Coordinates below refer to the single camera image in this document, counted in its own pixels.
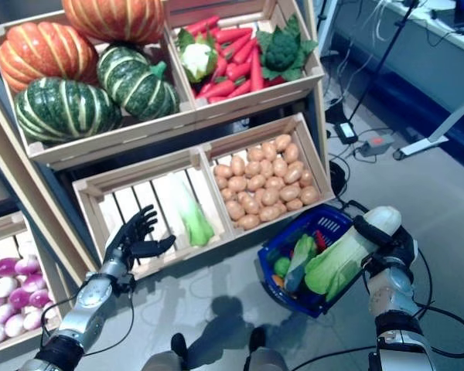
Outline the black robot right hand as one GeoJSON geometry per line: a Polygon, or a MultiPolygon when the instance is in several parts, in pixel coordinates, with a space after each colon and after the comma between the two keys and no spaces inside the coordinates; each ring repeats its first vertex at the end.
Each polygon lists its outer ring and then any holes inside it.
{"type": "Polygon", "coordinates": [[[403,226],[393,235],[389,235],[368,223],[362,216],[354,218],[353,226],[362,237],[377,246],[360,264],[371,277],[390,267],[396,267],[411,275],[410,267],[418,253],[415,252],[414,239],[403,226]]]}

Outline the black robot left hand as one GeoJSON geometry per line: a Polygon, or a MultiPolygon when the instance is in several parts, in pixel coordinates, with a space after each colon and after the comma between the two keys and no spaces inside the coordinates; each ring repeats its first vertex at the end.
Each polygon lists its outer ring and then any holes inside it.
{"type": "Polygon", "coordinates": [[[138,211],[108,242],[103,265],[114,262],[129,272],[135,260],[158,257],[169,250],[176,241],[173,234],[161,240],[145,240],[157,222],[153,205],[138,211]]]}

